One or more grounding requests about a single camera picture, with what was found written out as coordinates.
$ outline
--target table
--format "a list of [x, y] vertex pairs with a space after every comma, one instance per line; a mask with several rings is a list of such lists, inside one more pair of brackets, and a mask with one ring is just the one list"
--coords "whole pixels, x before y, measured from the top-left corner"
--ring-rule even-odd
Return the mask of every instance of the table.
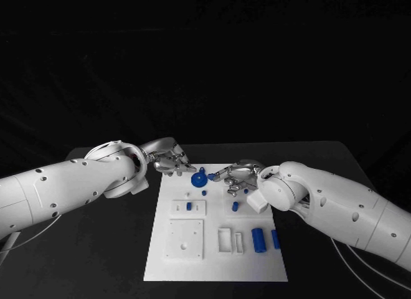
[[[279, 165], [298, 161], [374, 188], [338, 141], [182, 147], [192, 163], [257, 159], [266, 165]], [[73, 150], [67, 159], [83, 158], [88, 150]], [[276, 209], [289, 283], [145, 282], [162, 177], [152, 165], [146, 176], [148, 190], [117, 199], [101, 197], [67, 213], [42, 236], [10, 252], [0, 268], [0, 298], [376, 298], [350, 272], [329, 237], [293, 212]], [[18, 242], [28, 240], [48, 224], [25, 229]], [[383, 263], [381, 258], [371, 259]], [[378, 280], [361, 265], [354, 268], [387, 298], [401, 294], [411, 298], [410, 293]]]

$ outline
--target blue object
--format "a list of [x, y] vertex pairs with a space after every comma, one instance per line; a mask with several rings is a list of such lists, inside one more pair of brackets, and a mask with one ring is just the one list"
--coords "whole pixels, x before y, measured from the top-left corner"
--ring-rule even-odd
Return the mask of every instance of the blue object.
[[267, 251], [263, 229], [253, 229], [253, 246], [257, 254]]
[[195, 173], [191, 178], [192, 184], [201, 188], [208, 183], [208, 176], [204, 167], [199, 169], [199, 173]]
[[233, 204], [233, 211], [237, 212], [238, 209], [240, 209], [240, 204], [236, 201], [234, 204]]
[[208, 179], [212, 181], [212, 179], [215, 178], [215, 176], [217, 176], [217, 175], [215, 175], [214, 173], [210, 173], [210, 174], [208, 174]]
[[272, 236], [273, 236], [275, 248], [280, 249], [280, 240], [277, 238], [277, 231], [276, 231], [276, 229], [272, 230]]

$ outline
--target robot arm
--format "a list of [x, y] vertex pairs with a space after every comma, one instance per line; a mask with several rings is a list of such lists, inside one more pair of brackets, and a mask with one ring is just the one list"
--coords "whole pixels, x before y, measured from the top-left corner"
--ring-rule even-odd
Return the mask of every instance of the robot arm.
[[162, 138], [140, 147], [111, 141], [96, 147], [86, 159], [0, 179], [0, 239], [91, 203], [100, 195], [117, 198], [143, 191], [149, 162], [166, 174], [197, 172], [175, 139]]
[[257, 178], [259, 189], [250, 192], [249, 203], [259, 213], [269, 204], [293, 211], [334, 239], [411, 271], [411, 213], [368, 187], [296, 162], [263, 168], [259, 175], [251, 168], [238, 177], [234, 165], [225, 171], [227, 180], [241, 184], [247, 176]]

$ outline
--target black background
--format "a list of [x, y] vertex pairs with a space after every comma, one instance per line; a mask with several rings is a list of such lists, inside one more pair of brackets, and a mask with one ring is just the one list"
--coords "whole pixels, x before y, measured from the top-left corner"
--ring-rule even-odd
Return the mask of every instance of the black background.
[[0, 27], [0, 178], [110, 140], [338, 140], [411, 212], [411, 1], [0, 4]]

